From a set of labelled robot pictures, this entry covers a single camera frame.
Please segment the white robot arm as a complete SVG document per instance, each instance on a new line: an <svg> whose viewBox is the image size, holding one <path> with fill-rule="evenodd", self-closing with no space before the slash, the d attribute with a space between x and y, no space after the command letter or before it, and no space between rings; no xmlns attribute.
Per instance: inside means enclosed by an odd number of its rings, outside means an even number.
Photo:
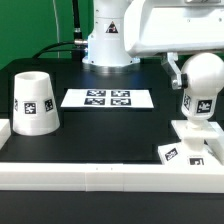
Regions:
<svg viewBox="0 0 224 224"><path fill-rule="evenodd" d="M224 51L224 0L93 0L83 62L104 71L160 56L172 87L187 86L180 55Z"/></svg>

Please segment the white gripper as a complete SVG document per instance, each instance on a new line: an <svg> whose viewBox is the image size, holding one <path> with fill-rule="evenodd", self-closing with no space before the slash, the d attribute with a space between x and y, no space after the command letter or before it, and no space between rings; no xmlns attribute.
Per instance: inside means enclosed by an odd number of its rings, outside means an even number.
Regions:
<svg viewBox="0 0 224 224"><path fill-rule="evenodd" d="M185 89L176 52L224 49L224 0L133 0L124 15L124 43L131 56L167 52L161 65L172 88Z"/></svg>

